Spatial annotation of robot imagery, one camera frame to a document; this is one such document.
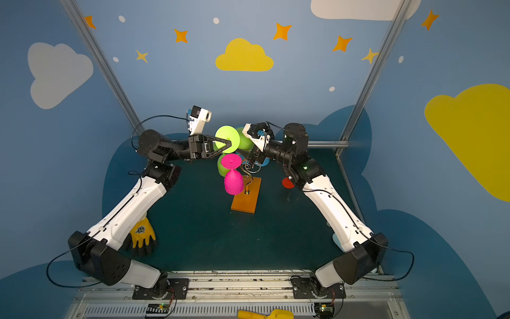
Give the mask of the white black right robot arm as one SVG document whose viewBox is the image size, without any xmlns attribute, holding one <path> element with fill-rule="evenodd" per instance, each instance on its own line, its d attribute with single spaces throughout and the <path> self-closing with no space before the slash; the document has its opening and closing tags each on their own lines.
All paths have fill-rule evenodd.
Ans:
<svg viewBox="0 0 510 319">
<path fill-rule="evenodd" d="M 281 163 L 293 185 L 312 201 L 333 229 L 343 254 L 314 272 L 317 285 L 328 288 L 341 282 L 354 284 L 381 264 L 389 241 L 382 233 L 372 232 L 352 212 L 325 170 L 309 156 L 305 127 L 290 123 L 283 131 L 279 142 L 269 123 L 246 124 L 243 135 L 254 144 L 248 159 L 270 158 Z"/>
</svg>

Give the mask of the red wine glass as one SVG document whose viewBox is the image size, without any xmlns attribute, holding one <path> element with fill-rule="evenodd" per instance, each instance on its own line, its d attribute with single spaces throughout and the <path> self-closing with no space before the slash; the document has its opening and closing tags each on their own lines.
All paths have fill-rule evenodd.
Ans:
<svg viewBox="0 0 510 319">
<path fill-rule="evenodd" d="M 290 180 L 290 178 L 284 178 L 282 180 L 282 185 L 286 188 L 286 189 L 293 189 L 295 188 L 295 185 L 294 183 Z"/>
</svg>

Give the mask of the green wine glass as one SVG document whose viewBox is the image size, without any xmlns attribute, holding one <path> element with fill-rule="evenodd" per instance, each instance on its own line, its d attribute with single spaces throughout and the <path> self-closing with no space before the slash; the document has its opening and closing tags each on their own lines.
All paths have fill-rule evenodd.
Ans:
<svg viewBox="0 0 510 319">
<path fill-rule="evenodd" d="M 220 174 L 220 176 L 222 176 L 223 178 L 228 174 L 228 172 L 230 171 L 230 169 L 226 168 L 223 166 L 222 164 L 222 160 L 223 158 L 227 156 L 227 154 L 221 154 L 217 160 L 217 168 L 218 168 L 218 172 Z"/>
<path fill-rule="evenodd" d="M 223 153 L 231 154 L 237 150 L 252 150 L 254 143 L 243 134 L 243 127 L 221 126 L 215 133 L 216 138 L 228 140 L 231 146 Z"/>
</svg>

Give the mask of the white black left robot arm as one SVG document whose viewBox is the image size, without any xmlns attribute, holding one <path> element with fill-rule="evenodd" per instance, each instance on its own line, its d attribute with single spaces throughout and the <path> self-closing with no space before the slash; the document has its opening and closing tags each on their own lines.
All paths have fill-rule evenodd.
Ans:
<svg viewBox="0 0 510 319">
<path fill-rule="evenodd" d="M 108 286 L 133 284 L 161 295 L 168 287 L 166 273 L 119 250 L 135 225 L 177 183 L 181 168 L 173 161 L 214 158 L 235 143 L 203 134 L 171 140 L 155 130 L 144 131 L 138 143 L 138 154 L 149 162 L 136 185 L 106 217 L 86 233 L 75 232 L 68 244 L 79 271 Z"/>
</svg>

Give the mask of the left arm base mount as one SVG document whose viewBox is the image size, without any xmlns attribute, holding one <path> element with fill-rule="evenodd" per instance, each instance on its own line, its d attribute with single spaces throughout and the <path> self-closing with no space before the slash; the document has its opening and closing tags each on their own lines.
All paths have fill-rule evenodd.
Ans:
<svg viewBox="0 0 510 319">
<path fill-rule="evenodd" d="M 184 300 L 187 297 L 189 279 L 166 278 L 160 280 L 154 288 L 135 286 L 133 300 Z"/>
</svg>

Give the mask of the pink wine glass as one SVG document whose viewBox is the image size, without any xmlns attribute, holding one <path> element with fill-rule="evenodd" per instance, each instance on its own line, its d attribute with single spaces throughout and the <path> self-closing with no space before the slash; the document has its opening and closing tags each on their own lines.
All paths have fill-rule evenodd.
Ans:
<svg viewBox="0 0 510 319">
<path fill-rule="evenodd" d="M 242 162 L 241 157 L 236 154 L 226 154 L 221 160 L 221 166 L 227 170 L 224 177 L 224 188 L 230 195 L 238 195 L 243 192 L 243 176 L 237 170 Z"/>
</svg>

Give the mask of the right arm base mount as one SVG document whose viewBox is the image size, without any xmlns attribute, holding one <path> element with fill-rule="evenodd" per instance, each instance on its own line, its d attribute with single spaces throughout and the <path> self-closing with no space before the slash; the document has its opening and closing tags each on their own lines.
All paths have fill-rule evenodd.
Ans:
<svg viewBox="0 0 510 319">
<path fill-rule="evenodd" d="M 342 299 L 346 297 L 342 284 L 334 284 L 330 287 L 323 287 L 315 278 L 291 276 L 290 283 L 295 299 Z"/>
</svg>

